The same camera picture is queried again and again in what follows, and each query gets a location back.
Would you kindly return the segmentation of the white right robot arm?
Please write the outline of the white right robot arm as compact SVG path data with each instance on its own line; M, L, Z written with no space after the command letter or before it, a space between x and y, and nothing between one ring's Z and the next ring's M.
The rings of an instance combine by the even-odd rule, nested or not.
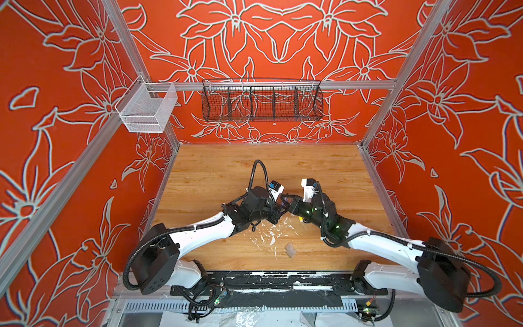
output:
M419 294L447 311L463 310L471 280L469 263L442 240L410 240L370 229L340 216L324 193L308 199L290 196L288 211L317 226L331 248L360 250L391 261L390 265L361 261L363 286Z

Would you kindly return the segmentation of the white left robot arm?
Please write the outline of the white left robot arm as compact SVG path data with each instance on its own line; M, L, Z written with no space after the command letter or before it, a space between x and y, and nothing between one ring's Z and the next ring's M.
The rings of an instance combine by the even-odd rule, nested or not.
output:
M183 261L189 252L211 242L232 237L263 220L277 224L283 215L276 204L283 185L273 181L268 188L255 187L239 200L223 205L218 214L182 228L153 226L129 256L123 272L128 290L148 295L164 285L190 289L204 278L204 269L194 260Z

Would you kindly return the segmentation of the white mesh basket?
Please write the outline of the white mesh basket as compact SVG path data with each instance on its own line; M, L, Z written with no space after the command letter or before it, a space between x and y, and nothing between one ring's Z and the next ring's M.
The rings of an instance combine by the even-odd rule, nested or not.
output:
M124 126L131 133L164 132L178 102L173 83L156 90L139 76L114 106Z

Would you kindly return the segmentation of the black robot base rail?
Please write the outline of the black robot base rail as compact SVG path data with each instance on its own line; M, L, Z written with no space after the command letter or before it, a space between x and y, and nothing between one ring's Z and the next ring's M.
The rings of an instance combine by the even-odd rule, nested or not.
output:
M192 288L172 286L170 294L186 294L207 302L213 295L224 294L217 304L225 308L298 308L298 309L344 309L354 311L350 300L359 307L370 301L387 302L390 292L375 290L369 286L355 286L350 272L327 271L210 271Z

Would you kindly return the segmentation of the aluminium corner frame post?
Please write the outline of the aluminium corner frame post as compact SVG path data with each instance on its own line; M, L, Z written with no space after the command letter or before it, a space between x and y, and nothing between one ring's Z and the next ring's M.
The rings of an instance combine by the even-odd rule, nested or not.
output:
M128 25L124 20L123 14L120 10L120 7L118 6L118 3L116 1L103 1L102 3L114 27L114 30L116 31L121 41L122 47L124 48L130 63L132 64L133 70L136 73L136 77L132 80L132 84L130 84L129 87L133 85L134 81L139 76L141 76L146 83L153 83L151 76L148 73L147 67L144 64L142 56L139 53L135 42L133 41L132 34L128 29ZM153 84L155 85L155 88L158 91L160 90L160 87L164 87L157 86L155 83ZM166 133L172 148L179 149L179 142L169 122L167 123L166 128L162 133Z

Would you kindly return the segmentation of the right aluminium frame post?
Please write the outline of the right aluminium frame post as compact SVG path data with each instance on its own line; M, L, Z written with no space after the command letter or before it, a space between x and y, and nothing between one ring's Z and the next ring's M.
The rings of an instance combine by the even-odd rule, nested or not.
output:
M415 64L418 62L424 49L428 46L430 38L434 35L436 28L443 19L444 14L449 9L452 1L436 1L433 9L431 10L425 24L421 28L416 41L413 44L407 58L399 71L399 74L395 80L394 87L388 91L382 105L379 107L377 114L374 116L373 123L367 129L362 142L360 143L361 149L368 149L370 142L374 139L377 134L377 130L380 125L384 122L385 116L389 109L391 109L393 103L400 95L405 83L414 71Z

